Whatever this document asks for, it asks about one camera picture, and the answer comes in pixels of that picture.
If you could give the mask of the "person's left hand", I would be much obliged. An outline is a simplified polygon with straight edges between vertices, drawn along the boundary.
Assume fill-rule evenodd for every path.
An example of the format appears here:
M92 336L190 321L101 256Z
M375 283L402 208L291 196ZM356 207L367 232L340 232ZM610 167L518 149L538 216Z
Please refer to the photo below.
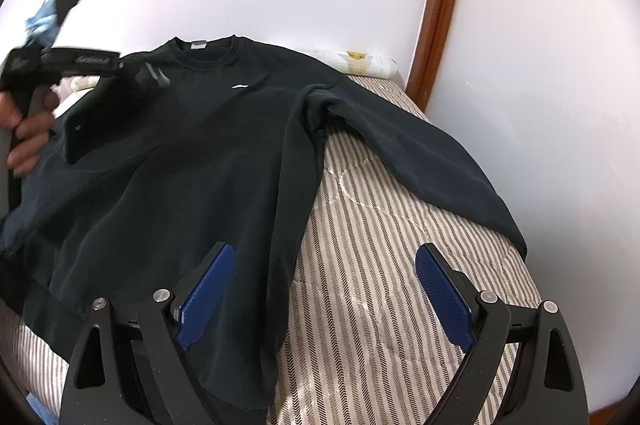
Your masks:
M6 167L13 176L21 178L37 165L43 148L49 141L54 125L54 110L58 107L58 95L48 89L42 100L42 110L24 118L12 96L1 93L1 127L13 132L17 145L6 158Z

